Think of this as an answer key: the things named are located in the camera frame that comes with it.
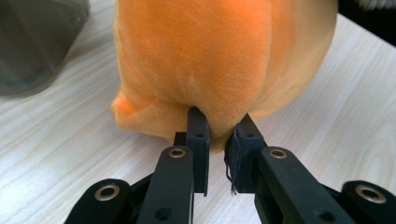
gray container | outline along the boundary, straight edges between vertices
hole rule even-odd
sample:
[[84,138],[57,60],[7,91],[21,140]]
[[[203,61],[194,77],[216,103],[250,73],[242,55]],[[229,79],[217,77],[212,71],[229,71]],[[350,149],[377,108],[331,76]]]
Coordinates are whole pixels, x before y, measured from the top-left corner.
[[0,0],[0,95],[46,89],[89,9],[88,0]]

white wooden table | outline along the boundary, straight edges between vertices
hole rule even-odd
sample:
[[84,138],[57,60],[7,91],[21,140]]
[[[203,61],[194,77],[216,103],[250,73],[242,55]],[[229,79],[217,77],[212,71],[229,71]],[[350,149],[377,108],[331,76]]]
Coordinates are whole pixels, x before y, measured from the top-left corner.
[[[171,145],[113,122],[114,3],[91,0],[48,89],[0,98],[0,223],[63,223],[90,185],[110,177],[133,184]],[[313,82],[257,125],[269,145],[293,151],[329,187],[361,179],[396,194],[396,48],[339,17]],[[252,195],[231,196],[222,154],[211,155],[208,197],[195,195],[194,222],[260,223]]]

fuzzy orange material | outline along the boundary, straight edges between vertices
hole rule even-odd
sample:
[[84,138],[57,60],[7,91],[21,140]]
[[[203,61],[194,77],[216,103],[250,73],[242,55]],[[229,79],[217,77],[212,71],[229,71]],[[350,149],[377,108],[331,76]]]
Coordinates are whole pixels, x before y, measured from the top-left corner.
[[246,113],[264,118],[304,89],[337,10],[334,0],[118,0],[115,121],[173,140],[196,106],[223,149]]

metal screw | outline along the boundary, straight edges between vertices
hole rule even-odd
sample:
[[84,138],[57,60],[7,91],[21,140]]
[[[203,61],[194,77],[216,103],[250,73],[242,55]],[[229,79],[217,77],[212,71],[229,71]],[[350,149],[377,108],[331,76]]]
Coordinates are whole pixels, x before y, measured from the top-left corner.
[[385,203],[387,201],[387,198],[384,196],[384,194],[370,186],[358,185],[355,190],[359,194],[359,196],[369,202]]
[[169,156],[172,158],[180,158],[184,157],[184,155],[186,155],[186,151],[181,148],[175,148],[169,152]]
[[271,149],[270,155],[277,159],[285,159],[288,157],[288,154],[284,150],[281,150],[281,149]]
[[120,193],[120,187],[116,184],[104,185],[95,192],[97,201],[105,202],[112,200]]

orange fabric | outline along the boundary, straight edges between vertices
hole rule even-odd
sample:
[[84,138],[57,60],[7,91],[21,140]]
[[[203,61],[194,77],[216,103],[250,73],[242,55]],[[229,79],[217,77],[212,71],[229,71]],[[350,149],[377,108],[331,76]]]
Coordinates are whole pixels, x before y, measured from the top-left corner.
[[336,14],[336,1],[118,0],[115,121],[173,140],[196,106],[223,149],[246,113],[264,118],[304,89]]

